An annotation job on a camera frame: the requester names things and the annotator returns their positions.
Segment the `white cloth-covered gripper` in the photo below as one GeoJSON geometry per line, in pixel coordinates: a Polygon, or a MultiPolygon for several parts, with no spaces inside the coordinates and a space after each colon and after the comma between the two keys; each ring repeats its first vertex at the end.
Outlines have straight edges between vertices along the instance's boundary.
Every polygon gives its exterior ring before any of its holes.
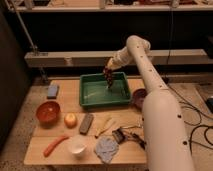
{"type": "Polygon", "coordinates": [[[112,58],[109,59],[107,65],[106,65],[106,68],[110,69],[110,70],[114,70],[115,66],[117,68],[120,68],[120,67],[123,67],[123,66],[126,66],[127,64],[129,64],[130,61],[131,61],[131,57],[128,53],[127,48],[124,47],[123,49],[118,50],[114,54],[113,59],[112,58]]]}

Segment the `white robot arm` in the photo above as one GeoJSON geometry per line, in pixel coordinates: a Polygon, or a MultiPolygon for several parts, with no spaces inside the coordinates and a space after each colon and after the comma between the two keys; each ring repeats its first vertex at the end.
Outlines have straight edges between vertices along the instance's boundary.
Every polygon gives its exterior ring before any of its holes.
{"type": "Polygon", "coordinates": [[[129,36],[108,61],[111,70],[134,60],[147,96],[142,105],[145,151],[149,171],[195,171],[181,107],[147,57],[151,44],[129,36]]]}

